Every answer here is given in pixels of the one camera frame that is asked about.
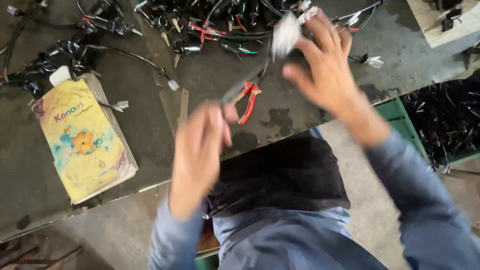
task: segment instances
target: yellow notebook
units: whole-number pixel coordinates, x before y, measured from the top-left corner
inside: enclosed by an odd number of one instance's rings
[[[72,203],[111,186],[127,159],[125,147],[83,79],[60,83],[32,109]]]

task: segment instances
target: dirty table surface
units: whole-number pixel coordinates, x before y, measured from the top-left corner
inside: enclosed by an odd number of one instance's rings
[[[84,0],[88,9],[94,1]],[[8,4],[21,6],[26,0],[0,3],[0,40],[8,40],[18,19],[5,12]],[[125,22],[144,29],[141,20],[132,14],[132,5],[122,0]],[[327,15],[341,15],[366,5],[365,1],[320,1]],[[76,22],[81,13],[74,0],[49,1],[44,18],[57,24]],[[28,25],[20,35],[13,52],[11,70],[30,62],[40,51],[46,51],[57,40],[69,38],[75,31]],[[406,1],[387,1],[380,6],[361,32],[354,34],[351,55],[381,56],[381,69],[351,64],[354,78],[373,103],[418,89],[431,81],[443,81],[465,71],[460,52],[471,47],[478,34],[430,49]],[[164,59],[164,67],[172,70],[172,59],[153,48],[151,31],[140,37],[106,35],[102,44],[132,51],[151,59]],[[201,54],[182,57],[176,68],[180,86],[189,90],[189,113],[205,99],[217,99],[238,78],[239,74],[261,62],[260,57],[244,57],[240,62],[214,42],[206,43]],[[298,52],[289,61],[305,65]],[[119,55],[102,54],[95,70],[110,102],[128,100],[125,112],[114,112],[125,138],[139,165],[137,175],[80,205],[72,206],[53,165],[53,157],[39,123],[28,103],[32,97],[19,89],[0,89],[0,242],[35,228],[60,221],[112,200],[141,191],[169,179],[174,139],[169,127],[168,112],[178,111],[171,95],[156,85],[151,69],[138,61]],[[304,131],[332,120],[328,113],[308,102],[289,82],[281,77],[281,66],[271,66],[260,85],[251,118],[245,125],[232,125],[233,149],[227,159],[257,147]],[[242,114],[246,98],[237,104]]]

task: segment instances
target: concrete floor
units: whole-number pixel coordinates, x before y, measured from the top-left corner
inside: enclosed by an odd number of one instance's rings
[[[322,134],[338,157],[340,172],[352,203],[347,228],[354,240],[391,270],[409,269],[402,258],[398,212],[370,168],[361,150],[338,121],[321,126]],[[480,160],[462,164],[480,172]],[[445,184],[473,221],[480,226],[480,198],[472,183],[445,177]],[[168,184],[103,205],[24,236],[41,245],[44,256],[56,257],[78,244],[84,254],[65,269],[145,269],[156,206]]]

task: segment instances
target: person's right hand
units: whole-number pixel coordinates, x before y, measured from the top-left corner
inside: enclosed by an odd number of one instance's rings
[[[283,76],[296,84],[308,100],[338,116],[360,94],[347,61],[352,36],[348,30],[334,27],[321,10],[305,25],[318,46],[302,37],[297,47],[310,64],[313,80],[303,68],[291,63],[284,66]]]

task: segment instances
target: person's left hand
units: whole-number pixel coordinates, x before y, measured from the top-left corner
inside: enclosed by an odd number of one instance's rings
[[[218,179],[220,152],[232,144],[228,122],[239,119],[232,105],[225,105],[224,114],[218,104],[204,102],[177,130],[168,200],[175,219],[191,217]]]

